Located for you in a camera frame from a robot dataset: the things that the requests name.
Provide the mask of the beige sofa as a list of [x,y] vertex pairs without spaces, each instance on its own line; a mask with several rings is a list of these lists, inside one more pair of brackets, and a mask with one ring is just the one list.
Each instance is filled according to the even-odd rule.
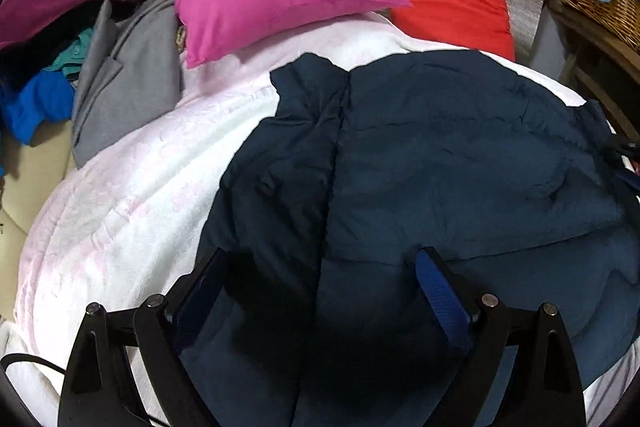
[[12,320],[28,232],[55,187],[75,168],[70,123],[40,124],[28,145],[5,136],[1,167],[1,316]]

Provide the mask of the teal garment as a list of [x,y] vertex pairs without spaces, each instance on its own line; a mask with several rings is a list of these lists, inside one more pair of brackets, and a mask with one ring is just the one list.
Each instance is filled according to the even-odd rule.
[[62,72],[69,82],[76,84],[82,65],[85,63],[92,36],[92,28],[81,31],[77,38],[55,57],[53,63],[43,70],[45,72]]

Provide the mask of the blue garment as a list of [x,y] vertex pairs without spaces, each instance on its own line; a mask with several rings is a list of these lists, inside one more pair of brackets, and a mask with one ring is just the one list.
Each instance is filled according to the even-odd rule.
[[18,142],[28,145],[43,122],[72,118],[75,89],[62,72],[42,70],[21,91],[1,86],[1,120]]

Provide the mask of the white pink fleece blanket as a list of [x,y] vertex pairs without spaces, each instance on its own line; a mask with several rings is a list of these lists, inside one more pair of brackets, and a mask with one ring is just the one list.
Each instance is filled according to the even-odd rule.
[[175,110],[73,172],[40,211],[22,254],[15,307],[27,347],[66,362],[90,301],[138,305],[204,257],[198,245],[222,176],[258,124],[277,113],[276,69],[306,54],[353,70],[436,51],[484,54],[567,106],[597,106],[524,66],[409,37],[378,15],[287,32],[194,68]]

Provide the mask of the grey coat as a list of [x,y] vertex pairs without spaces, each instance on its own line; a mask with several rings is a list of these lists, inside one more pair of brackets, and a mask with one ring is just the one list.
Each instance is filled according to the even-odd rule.
[[182,72],[174,0],[145,0],[118,20],[104,0],[82,64],[72,114],[80,168],[124,136],[173,110]]

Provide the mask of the red cushion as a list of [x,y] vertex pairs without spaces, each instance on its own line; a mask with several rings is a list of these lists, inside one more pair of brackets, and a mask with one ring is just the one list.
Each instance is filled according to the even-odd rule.
[[506,0],[409,0],[390,20],[410,37],[490,52],[513,61]]

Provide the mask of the wooden bench table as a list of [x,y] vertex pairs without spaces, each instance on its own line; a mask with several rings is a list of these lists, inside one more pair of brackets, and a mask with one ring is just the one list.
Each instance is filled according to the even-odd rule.
[[550,0],[548,9],[567,52],[560,81],[584,98],[598,100],[614,129],[637,142],[639,54],[561,0]]

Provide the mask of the magenta pillow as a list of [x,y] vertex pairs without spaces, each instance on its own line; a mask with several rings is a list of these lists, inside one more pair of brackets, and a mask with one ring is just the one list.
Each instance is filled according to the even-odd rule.
[[186,66],[194,68],[281,31],[410,5],[409,0],[176,0],[176,13],[186,28]]

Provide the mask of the navy blue puffer jacket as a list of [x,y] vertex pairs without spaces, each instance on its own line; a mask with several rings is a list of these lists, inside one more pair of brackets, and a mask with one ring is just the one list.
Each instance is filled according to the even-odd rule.
[[557,306],[584,385],[637,338],[637,201],[599,107],[474,51],[306,54],[271,81],[198,245],[235,262],[181,357],[222,425],[422,425],[461,363],[425,247],[511,307]]

